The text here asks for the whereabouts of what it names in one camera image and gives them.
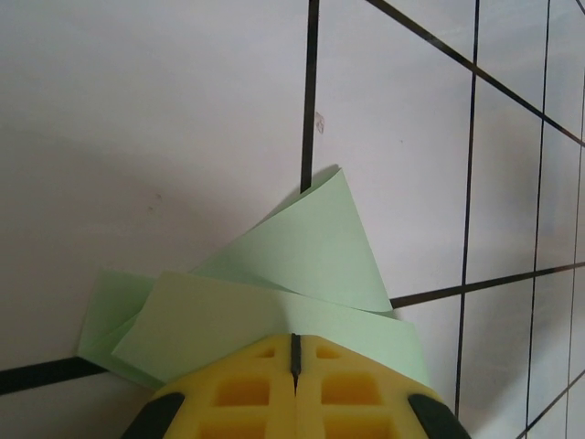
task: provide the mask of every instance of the square hole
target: square hole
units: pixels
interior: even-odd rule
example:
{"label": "square hole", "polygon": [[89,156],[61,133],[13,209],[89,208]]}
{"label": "square hole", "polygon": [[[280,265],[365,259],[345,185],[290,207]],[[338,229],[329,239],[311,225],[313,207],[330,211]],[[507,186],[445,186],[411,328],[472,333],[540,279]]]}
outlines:
{"label": "square hole", "polygon": [[373,416],[328,416],[325,439],[394,439],[398,437],[390,419]]}
{"label": "square hole", "polygon": [[376,381],[364,372],[336,373],[321,384],[321,403],[337,405],[379,405]]}
{"label": "square hole", "polygon": [[268,348],[263,350],[259,355],[258,358],[259,359],[272,359],[274,357],[275,354],[275,349],[274,348]]}
{"label": "square hole", "polygon": [[218,386],[216,406],[268,405],[271,385],[263,377],[236,377]]}
{"label": "square hole", "polygon": [[257,419],[237,423],[207,423],[201,425],[199,439],[264,439],[266,422]]}
{"label": "square hole", "polygon": [[328,348],[327,346],[318,346],[317,347],[317,358],[318,359],[338,359],[340,355],[335,352],[333,349]]}

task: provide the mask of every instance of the white surface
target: white surface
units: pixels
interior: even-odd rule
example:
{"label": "white surface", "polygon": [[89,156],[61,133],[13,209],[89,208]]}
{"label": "white surface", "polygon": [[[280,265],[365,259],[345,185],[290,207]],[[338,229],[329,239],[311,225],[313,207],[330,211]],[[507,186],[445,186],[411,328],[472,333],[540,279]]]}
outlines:
{"label": "white surface", "polygon": [[542,419],[528,432],[527,439],[553,439],[565,436],[567,395],[553,405]]}
{"label": "white surface", "polygon": [[567,439],[581,439],[585,432],[585,380],[581,379],[569,390]]}
{"label": "white surface", "polygon": [[550,0],[545,113],[580,137],[585,15],[576,0]]}
{"label": "white surface", "polygon": [[399,318],[416,326],[429,365],[431,386],[451,410],[455,406],[460,310],[458,295],[397,310]]}
{"label": "white surface", "polygon": [[528,422],[567,387],[573,272],[537,278]]}
{"label": "white surface", "polygon": [[74,352],[99,265],[193,268],[298,185],[306,14],[0,5],[0,369]]}
{"label": "white surface", "polygon": [[12,393],[0,398],[0,437],[120,437],[151,396],[109,373]]}
{"label": "white surface", "polygon": [[[391,3],[472,58],[475,2]],[[480,13],[481,67],[539,107],[546,2],[482,0]],[[100,265],[193,268],[295,190],[306,14],[306,0],[0,3],[0,369],[72,354]],[[580,135],[585,16],[551,0],[551,17],[546,113]],[[314,170],[345,168],[389,294],[460,284],[471,73],[364,0],[322,0],[317,80]],[[476,97],[468,283],[532,270],[537,213],[540,121],[482,80]],[[578,166],[562,134],[544,140],[539,268],[572,262]],[[571,379],[585,369],[584,271]],[[566,369],[568,287],[554,285],[569,273],[538,281],[533,416]],[[531,294],[524,281],[467,296],[461,416],[474,438],[525,427]],[[399,314],[452,405],[459,297]],[[144,398],[107,375],[3,396],[0,436],[116,437]],[[531,434],[556,428],[554,410]]]}
{"label": "white surface", "polygon": [[540,121],[477,81],[467,282],[530,272]]}
{"label": "white surface", "polygon": [[474,2],[467,0],[437,0],[433,2],[390,0],[387,3],[422,25],[435,37],[440,38],[466,58],[473,58]]}
{"label": "white surface", "polygon": [[573,326],[570,343],[569,379],[575,380],[585,370],[585,268],[575,272]]}
{"label": "white surface", "polygon": [[530,280],[466,297],[459,415],[473,439],[524,430],[531,301]]}
{"label": "white surface", "polygon": [[362,0],[321,6],[314,168],[344,169],[390,297],[459,284],[471,74]]}
{"label": "white surface", "polygon": [[580,215],[577,218],[577,262],[585,262],[585,166],[583,166],[583,154],[581,154],[581,175],[579,191]]}
{"label": "white surface", "polygon": [[542,109],[547,5],[548,0],[480,2],[477,64],[538,109]]}
{"label": "white surface", "polygon": [[545,124],[538,217],[537,270],[573,263],[579,189],[579,152],[579,144]]}

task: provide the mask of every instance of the green paper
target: green paper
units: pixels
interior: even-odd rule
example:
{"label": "green paper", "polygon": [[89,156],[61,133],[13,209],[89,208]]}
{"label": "green paper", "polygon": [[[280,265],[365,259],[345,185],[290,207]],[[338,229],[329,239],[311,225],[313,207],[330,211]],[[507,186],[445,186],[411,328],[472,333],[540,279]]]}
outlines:
{"label": "green paper", "polygon": [[78,356],[151,389],[161,381],[129,366],[112,351],[133,326],[153,289],[154,280],[129,273],[102,270],[85,316]]}
{"label": "green paper", "polygon": [[113,354],[169,382],[273,334],[325,337],[423,384],[412,324],[300,294],[164,273]]}
{"label": "green paper", "polygon": [[340,169],[193,273],[367,311],[392,309]]}

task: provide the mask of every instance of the yellow foam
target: yellow foam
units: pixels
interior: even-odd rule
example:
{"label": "yellow foam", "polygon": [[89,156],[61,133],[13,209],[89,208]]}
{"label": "yellow foam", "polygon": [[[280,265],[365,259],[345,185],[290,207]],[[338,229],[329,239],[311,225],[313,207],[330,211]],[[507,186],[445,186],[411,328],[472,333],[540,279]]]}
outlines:
{"label": "yellow foam", "polygon": [[321,337],[302,336],[295,394],[291,336],[265,338],[162,388],[185,401],[165,439],[426,439],[408,396],[422,384]]}

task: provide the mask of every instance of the black grid line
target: black grid line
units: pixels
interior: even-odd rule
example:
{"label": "black grid line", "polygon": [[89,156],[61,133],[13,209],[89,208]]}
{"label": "black grid line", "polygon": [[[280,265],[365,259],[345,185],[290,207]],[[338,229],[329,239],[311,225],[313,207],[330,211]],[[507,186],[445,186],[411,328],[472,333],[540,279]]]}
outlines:
{"label": "black grid line", "polygon": [[[479,11],[480,0],[475,0],[475,16],[473,21],[473,64],[477,65],[479,47]],[[475,128],[475,89],[477,75],[472,71],[472,89],[469,109],[469,149],[467,153],[467,181],[465,189],[465,225],[463,232],[463,263],[461,284],[467,284],[467,255],[469,254],[469,222],[472,204],[472,172],[473,172],[473,136]],[[455,416],[459,418],[459,402],[461,399],[461,372],[463,364],[463,326],[465,324],[465,292],[461,293],[459,308],[459,334],[457,341],[457,366],[455,375]]]}
{"label": "black grid line", "polygon": [[[581,98],[581,140],[583,139],[583,124],[585,123],[585,70],[583,71],[583,92]],[[583,148],[579,150],[579,179],[577,183],[577,218],[575,219],[575,247],[573,249],[573,262],[577,261],[577,241],[579,237],[579,201],[581,191],[581,166],[582,166]],[[573,310],[575,309],[575,278],[577,270],[573,270],[573,286],[570,298],[570,321],[569,321],[569,366],[567,367],[567,385],[570,381],[570,354],[573,349]],[[569,425],[569,398],[565,408],[565,437],[568,434]]]}
{"label": "black grid line", "polygon": [[79,357],[0,371],[0,395],[89,377],[107,370]]}
{"label": "black grid line", "polygon": [[583,14],[585,14],[585,6],[583,6],[583,3],[581,2],[581,0],[575,0],[577,2],[577,5],[579,5],[580,10],[582,11]]}
{"label": "black grid line", "polygon": [[420,305],[434,300],[445,299],[453,297],[462,293],[470,293],[473,291],[486,290],[494,288],[495,286],[513,284],[514,282],[526,281],[535,277],[546,276],[553,273],[562,273],[574,268],[585,267],[585,262],[571,263],[569,265],[560,265],[553,268],[545,268],[536,272],[527,272],[520,274],[512,274],[511,276],[498,277],[496,279],[489,279],[487,281],[475,282],[473,284],[449,286],[440,290],[427,291],[425,293],[416,293],[403,295],[402,297],[395,297],[390,299],[390,303],[394,309],[404,308],[406,306]]}
{"label": "black grid line", "polygon": [[[542,121],[542,126],[544,126],[544,122],[548,123],[550,126],[554,127],[567,137],[571,138],[573,141],[578,143],[581,146],[585,146],[583,142],[583,127],[581,125],[581,136],[578,138],[575,134],[571,133],[569,130],[564,128],[557,123],[556,121],[552,120],[550,117],[546,115],[544,102],[543,102],[543,109],[540,111],[532,104],[521,98],[515,92],[507,88],[503,83],[496,80],[490,74],[485,72],[484,70],[480,69],[477,66],[477,44],[478,44],[478,23],[479,23],[479,0],[476,0],[476,11],[475,11],[475,29],[474,29],[474,43],[473,43],[473,61],[469,61],[459,52],[442,42],[440,39],[436,38],[431,32],[427,31],[425,28],[405,16],[404,14],[400,13],[398,9],[394,6],[389,5],[388,3],[382,0],[366,0],[372,6],[376,7],[378,10],[390,16],[395,21],[399,22],[405,28],[410,30],[411,32],[415,33],[419,37],[426,40],[429,44],[432,44],[435,48],[440,50],[443,54],[447,55],[454,61],[458,62],[464,68],[468,69],[472,73],[472,106],[471,106],[471,114],[470,114],[470,144],[469,144],[469,156],[468,156],[468,176],[467,176],[467,194],[466,194],[466,220],[465,220],[465,238],[464,238],[464,257],[463,257],[463,268],[462,268],[462,285],[444,288],[441,290],[430,291],[426,293],[418,293],[403,297],[398,297],[395,299],[390,299],[390,302],[394,308],[401,308],[404,306],[409,305],[416,305],[425,302],[429,302],[431,300],[437,300],[444,297],[449,297],[453,295],[461,295],[462,298],[462,305],[461,305],[461,313],[460,313],[460,340],[459,340],[459,349],[462,348],[463,345],[463,316],[464,316],[464,298],[467,293],[473,291],[480,291],[488,288],[492,288],[494,286],[503,285],[503,284],[511,284],[513,282],[519,282],[526,279],[533,279],[533,282],[536,281],[536,278],[539,276],[549,275],[553,273],[560,273],[567,270],[575,271],[576,268],[580,268],[585,266],[585,262],[576,263],[576,255],[574,258],[574,263],[571,265],[564,265],[555,268],[550,268],[546,270],[536,271],[536,246],[537,246],[537,236],[535,238],[535,266],[533,271],[530,273],[520,273],[511,276],[506,276],[497,279],[490,279],[487,281],[482,281],[479,283],[474,284],[467,284],[466,283],[466,264],[467,264],[467,247],[468,247],[468,234],[469,234],[469,206],[470,206],[470,199],[471,199],[471,173],[472,173],[472,158],[473,158],[473,121],[474,121],[474,96],[475,96],[475,85],[477,81],[477,77],[482,78],[486,82],[490,83],[492,86],[497,88],[500,92],[514,100],[515,102],[519,103],[525,109],[539,117]],[[585,8],[580,0],[576,0],[580,9],[585,14]],[[313,143],[314,143],[314,111],[315,111],[315,99],[316,99],[316,68],[317,68],[317,39],[318,39],[318,22],[319,22],[319,0],[309,0],[308,2],[308,26],[307,26],[307,51],[306,51],[306,72],[305,72],[305,93],[304,93],[304,113],[303,113],[303,149],[302,149],[302,166],[301,166],[301,191],[306,190],[311,186],[312,180],[312,173],[313,173]],[[550,0],[548,1],[548,13],[550,10]],[[548,47],[548,22],[547,22],[547,47]],[[546,69],[545,69],[545,87],[546,87]],[[533,285],[533,310],[534,310],[534,285]],[[461,375],[461,351],[458,354],[458,384]],[[95,366],[84,359],[80,359],[77,357],[69,358],[69,359],[60,359],[56,361],[50,361],[47,363],[41,363],[37,365],[30,365],[25,366],[22,368],[16,369],[9,369],[0,371],[0,395],[11,393],[14,391],[21,391],[24,389],[30,389],[34,387],[44,386],[56,382],[61,382],[65,380],[72,380],[76,378],[81,378],[84,376],[90,376],[98,373],[104,372],[105,369],[102,369],[98,366]],[[567,389],[565,389],[546,409],[543,411],[530,425],[526,426],[526,430],[520,434],[519,437],[525,436],[527,431],[532,428],[537,421],[539,421],[544,414],[557,402],[562,396],[569,391],[569,389],[579,380],[583,374],[585,374],[585,370],[581,372],[581,374],[571,383],[569,383]],[[458,410],[458,400],[459,398],[459,391],[456,392],[456,411]]]}
{"label": "black grid line", "polygon": [[449,46],[448,44],[441,41],[439,38],[435,37],[431,32],[427,29],[413,21],[411,18],[408,18],[404,14],[402,14],[396,7],[389,5],[384,0],[365,0],[366,2],[370,3],[372,6],[377,8],[379,11],[383,12],[387,16],[393,18],[395,21],[403,25],[409,31],[415,33],[429,44],[433,45],[435,48],[440,50],[442,53],[447,55],[449,58],[453,59],[454,61],[461,64],[463,67],[468,69],[470,72],[474,72],[478,77],[485,80],[492,86],[496,87],[500,92],[505,94],[507,97],[512,99],[513,101],[522,105],[525,109],[529,110],[535,116],[540,119],[543,119],[547,122],[550,126],[555,128],[556,130],[560,131],[574,142],[578,143],[581,146],[585,146],[585,143],[581,141],[574,133],[570,132],[567,128],[563,127],[560,123],[554,121],[549,116],[541,112],[537,107],[532,105],[530,102],[526,101],[524,98],[520,97],[517,93],[510,90],[506,87],[502,82],[494,78],[492,75],[487,73],[485,70],[479,68],[477,65],[473,64],[469,59],[464,57],[461,53],[457,50]]}
{"label": "black grid line", "polygon": [[311,187],[313,175],[314,106],[317,89],[317,49],[319,38],[319,0],[309,0],[307,19],[307,63],[304,79],[303,156],[301,192]]}
{"label": "black grid line", "polygon": [[555,406],[555,404],[563,396],[565,396],[575,384],[577,384],[577,382],[583,377],[583,375],[585,375],[585,370],[582,371],[577,377],[575,377],[575,380],[571,381],[570,384],[561,393],[559,393],[557,395],[557,397],[554,400],[552,400],[552,402],[542,412],[540,412],[536,418],[534,418],[534,421],[532,421],[526,427],[526,429],[516,437],[516,439],[520,439],[521,437],[524,437],[530,430],[532,430],[532,428],[534,428],[534,426],[540,422],[540,420],[545,416],[545,414],[547,414],[550,411],[550,409],[552,409]]}
{"label": "black grid line", "polygon": [[[547,109],[547,73],[548,73],[548,38],[550,35],[550,0],[547,1],[547,34],[545,38],[545,63],[543,69],[543,80],[542,80],[542,112],[546,112]],[[545,139],[545,121],[540,121],[540,150],[538,156],[538,189],[537,189],[537,221],[536,230],[534,236],[534,259],[532,265],[532,271],[537,270],[538,260],[538,228],[540,226],[540,192],[542,188],[542,152],[544,149]],[[530,407],[530,380],[532,378],[532,347],[533,347],[533,335],[534,335],[534,305],[537,299],[537,278],[532,279],[532,297],[530,299],[530,337],[528,339],[528,376],[526,384],[526,416],[525,416],[525,427],[528,427],[528,412]]]}

